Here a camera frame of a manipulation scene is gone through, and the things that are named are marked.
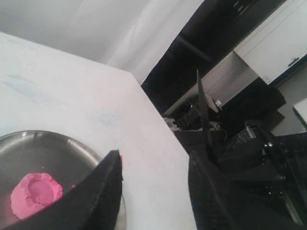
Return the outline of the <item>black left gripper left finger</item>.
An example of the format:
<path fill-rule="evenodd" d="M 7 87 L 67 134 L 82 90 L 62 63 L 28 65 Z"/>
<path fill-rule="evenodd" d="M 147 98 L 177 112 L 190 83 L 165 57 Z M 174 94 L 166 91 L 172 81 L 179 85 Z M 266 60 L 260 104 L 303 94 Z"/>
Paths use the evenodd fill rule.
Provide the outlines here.
<path fill-rule="evenodd" d="M 61 199 L 7 229 L 113 230 L 120 209 L 122 180 L 121 157 L 118 150 L 112 150 Z"/>

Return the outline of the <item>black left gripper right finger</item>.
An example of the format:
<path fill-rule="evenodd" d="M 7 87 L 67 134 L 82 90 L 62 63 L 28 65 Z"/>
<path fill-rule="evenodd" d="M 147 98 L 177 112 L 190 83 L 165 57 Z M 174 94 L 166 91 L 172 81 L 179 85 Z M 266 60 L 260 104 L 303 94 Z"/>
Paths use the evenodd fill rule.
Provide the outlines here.
<path fill-rule="evenodd" d="M 199 230 L 305 230 L 228 180 L 205 154 L 189 154 L 189 195 Z"/>

